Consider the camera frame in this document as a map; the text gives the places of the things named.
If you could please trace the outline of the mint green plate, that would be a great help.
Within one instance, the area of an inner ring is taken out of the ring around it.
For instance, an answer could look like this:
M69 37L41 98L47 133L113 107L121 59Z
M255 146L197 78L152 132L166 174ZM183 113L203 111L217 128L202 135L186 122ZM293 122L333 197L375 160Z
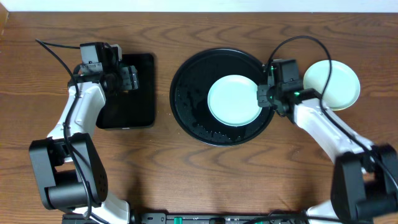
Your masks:
M207 105L213 117L227 126L253 122L261 113L257 104L257 85L242 75L227 75L212 84Z
M332 60L331 64L332 73L324 94L324 101L333 111L344 110L352 106L359 98L361 91L359 78L346 64L336 60ZM329 69L328 60L322 60L311 65L303 77L304 88L314 88L322 93Z

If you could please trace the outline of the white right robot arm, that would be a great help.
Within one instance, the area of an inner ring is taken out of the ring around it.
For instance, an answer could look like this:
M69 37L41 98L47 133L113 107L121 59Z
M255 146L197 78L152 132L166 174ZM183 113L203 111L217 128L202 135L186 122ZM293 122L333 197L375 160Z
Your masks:
M330 201L312 213L357 222L397 212L397 153L391 145L377 146L353 131L313 88L260 85L257 102L305 130L334 163Z

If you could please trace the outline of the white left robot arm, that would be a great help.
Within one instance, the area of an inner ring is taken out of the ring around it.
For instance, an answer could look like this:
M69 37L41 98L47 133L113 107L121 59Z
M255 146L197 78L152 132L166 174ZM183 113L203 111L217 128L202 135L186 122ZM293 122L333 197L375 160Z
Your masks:
M97 118L110 90L135 90L133 66L73 74L64 111L45 139L32 141L29 156L43 206L78 215L80 221L134 223L130 204L108 189L93 144Z

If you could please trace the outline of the black rectangular tray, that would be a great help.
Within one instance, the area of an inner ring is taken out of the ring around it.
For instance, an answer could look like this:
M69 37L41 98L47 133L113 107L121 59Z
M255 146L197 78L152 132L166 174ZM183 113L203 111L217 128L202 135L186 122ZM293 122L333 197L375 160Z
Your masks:
M139 88L108 96L96 126L100 129L151 127L155 121L155 58L150 53L124 54L122 63L135 66Z

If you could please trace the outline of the black round tray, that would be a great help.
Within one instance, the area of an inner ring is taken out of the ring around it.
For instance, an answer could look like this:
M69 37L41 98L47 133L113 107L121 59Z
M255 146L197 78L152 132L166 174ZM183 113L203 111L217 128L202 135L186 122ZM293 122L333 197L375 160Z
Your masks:
M174 118L193 138L214 146L233 146L254 139L271 122L274 112L262 108L251 123L232 127L219 122L210 112L208 92L218 79L242 75L255 84L263 81L262 62L231 48L201 51L177 70L170 86L170 106Z

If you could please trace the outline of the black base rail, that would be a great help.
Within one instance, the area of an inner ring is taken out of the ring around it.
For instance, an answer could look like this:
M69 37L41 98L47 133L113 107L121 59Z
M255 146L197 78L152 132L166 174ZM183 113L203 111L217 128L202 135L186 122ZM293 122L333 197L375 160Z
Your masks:
M131 211L130 223L132 224L166 224L166 223L219 223L219 224L233 224L233 223L246 223L251 220L258 220L263 217L272 217L270 220L260 221L259 223L287 223L299 224L310 223L308 220L301 220L294 218L295 215L302 215L297 212L288 212L283 210L273 210L269 213L234 213L234 212L221 212L221 213L204 213L204 212L169 212L167 210L137 210Z

